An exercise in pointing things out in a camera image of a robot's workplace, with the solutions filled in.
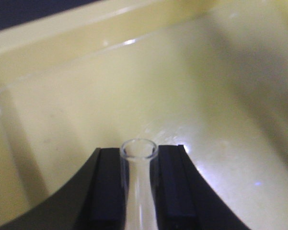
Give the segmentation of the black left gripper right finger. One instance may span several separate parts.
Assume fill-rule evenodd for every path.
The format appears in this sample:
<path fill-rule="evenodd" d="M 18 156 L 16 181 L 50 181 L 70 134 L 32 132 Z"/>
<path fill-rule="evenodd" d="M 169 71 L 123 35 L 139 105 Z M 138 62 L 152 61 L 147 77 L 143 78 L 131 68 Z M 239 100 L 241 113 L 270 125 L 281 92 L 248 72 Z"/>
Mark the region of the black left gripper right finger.
<path fill-rule="evenodd" d="M 160 145 L 158 163 L 159 229 L 248 229 L 202 177 L 183 145 Z"/>

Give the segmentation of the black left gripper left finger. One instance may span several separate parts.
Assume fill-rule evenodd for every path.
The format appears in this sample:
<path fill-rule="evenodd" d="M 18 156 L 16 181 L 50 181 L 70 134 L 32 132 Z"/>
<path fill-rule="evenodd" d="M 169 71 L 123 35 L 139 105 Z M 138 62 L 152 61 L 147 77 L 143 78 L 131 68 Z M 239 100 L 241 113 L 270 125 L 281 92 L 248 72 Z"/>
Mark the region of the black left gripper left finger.
<path fill-rule="evenodd" d="M 0 230 L 121 230 L 124 194 L 118 148 L 96 148 L 53 195 Z"/>

